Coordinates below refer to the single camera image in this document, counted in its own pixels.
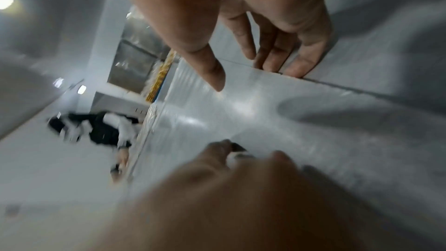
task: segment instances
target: person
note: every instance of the person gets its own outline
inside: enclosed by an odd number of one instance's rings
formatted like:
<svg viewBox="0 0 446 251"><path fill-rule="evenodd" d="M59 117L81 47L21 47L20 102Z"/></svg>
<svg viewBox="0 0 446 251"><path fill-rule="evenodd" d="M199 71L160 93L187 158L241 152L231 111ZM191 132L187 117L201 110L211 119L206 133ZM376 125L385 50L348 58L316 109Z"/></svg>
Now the person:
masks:
<svg viewBox="0 0 446 251"><path fill-rule="evenodd" d="M110 174L113 182L118 182L129 160L129 148L136 141L141 125L138 118L114 112L97 114L69 113L58 114L48 120L48 128L66 142L78 143L88 137L93 143L118 149L118 162Z"/></svg>
<svg viewBox="0 0 446 251"><path fill-rule="evenodd" d="M90 251L357 250L356 240L283 152L226 166L209 144L135 204Z"/></svg>
<svg viewBox="0 0 446 251"><path fill-rule="evenodd" d="M178 51L214 89L225 72L209 46L219 18L254 67L278 72L296 44L298 55L284 71L301 78L322 59L332 37L324 0L133 0L161 38ZM256 47L247 12L260 28Z"/></svg>

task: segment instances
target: person's hand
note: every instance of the person's hand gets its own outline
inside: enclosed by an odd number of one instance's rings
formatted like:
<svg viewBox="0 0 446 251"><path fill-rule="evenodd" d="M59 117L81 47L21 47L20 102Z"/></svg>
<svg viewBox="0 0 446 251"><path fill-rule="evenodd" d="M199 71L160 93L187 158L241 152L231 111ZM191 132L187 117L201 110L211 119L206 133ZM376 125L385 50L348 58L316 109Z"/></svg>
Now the person's hand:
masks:
<svg viewBox="0 0 446 251"><path fill-rule="evenodd" d="M209 40L217 18L233 32L254 67L278 72L296 44L298 56L285 75L300 78L321 60L332 33L324 0L133 0L163 40L217 91L225 72ZM260 27L256 51L246 12Z"/></svg>
<svg viewBox="0 0 446 251"><path fill-rule="evenodd" d="M115 223L95 250L355 250L332 211L283 152L241 159L209 144Z"/></svg>

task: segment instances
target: metal table surface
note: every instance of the metal table surface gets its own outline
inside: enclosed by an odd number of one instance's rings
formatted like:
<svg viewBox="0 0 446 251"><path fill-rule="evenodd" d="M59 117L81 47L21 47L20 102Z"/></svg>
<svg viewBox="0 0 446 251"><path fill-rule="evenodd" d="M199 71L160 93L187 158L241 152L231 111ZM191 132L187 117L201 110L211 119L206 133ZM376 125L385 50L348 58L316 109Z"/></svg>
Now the metal table surface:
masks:
<svg viewBox="0 0 446 251"><path fill-rule="evenodd" d="M285 151L310 175L326 176L330 184L322 182L323 193L343 199L334 200L341 203L338 210L371 242L392 230L398 248L391 250L445 243L444 117L222 63L227 83L220 93L180 63L165 102L154 105L156 120L134 171L131 195L191 160L208 142L230 138L259 158ZM340 187L347 193L333 196ZM386 235L370 239L382 233L382 225ZM404 247L401 239L419 245Z"/></svg>

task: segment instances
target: yellow object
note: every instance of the yellow object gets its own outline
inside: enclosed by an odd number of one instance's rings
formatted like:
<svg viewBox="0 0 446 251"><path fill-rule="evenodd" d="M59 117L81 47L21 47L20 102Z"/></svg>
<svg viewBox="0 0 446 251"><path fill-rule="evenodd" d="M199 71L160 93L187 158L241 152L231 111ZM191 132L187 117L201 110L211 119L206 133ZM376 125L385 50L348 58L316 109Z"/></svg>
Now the yellow object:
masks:
<svg viewBox="0 0 446 251"><path fill-rule="evenodd" d="M166 78L167 72L170 70L173 60L176 56L177 52L173 49L171 49L171 51L169 52L169 54L167 55L166 61L161 65L158 75L157 75L157 79L155 81L155 83L152 85L152 88L150 89L149 94L146 97L146 101L153 103L155 101L156 95L159 91L159 89L161 88L161 85L164 82L164 79Z"/></svg>

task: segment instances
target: hand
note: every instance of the hand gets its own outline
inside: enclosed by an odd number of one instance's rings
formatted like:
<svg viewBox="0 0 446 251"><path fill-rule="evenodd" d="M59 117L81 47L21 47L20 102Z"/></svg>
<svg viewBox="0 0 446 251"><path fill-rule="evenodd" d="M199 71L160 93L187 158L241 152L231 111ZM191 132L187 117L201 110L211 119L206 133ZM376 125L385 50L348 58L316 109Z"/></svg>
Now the hand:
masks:
<svg viewBox="0 0 446 251"><path fill-rule="evenodd" d="M96 250L355 250L283 152L229 170L228 140L175 170L115 223Z"/></svg>
<svg viewBox="0 0 446 251"><path fill-rule="evenodd" d="M133 0L150 24L217 91L225 72L209 46L217 18L232 30L256 68L279 71L301 44L286 75L303 77L321 60L332 33L324 0ZM256 52L246 12L260 27Z"/></svg>

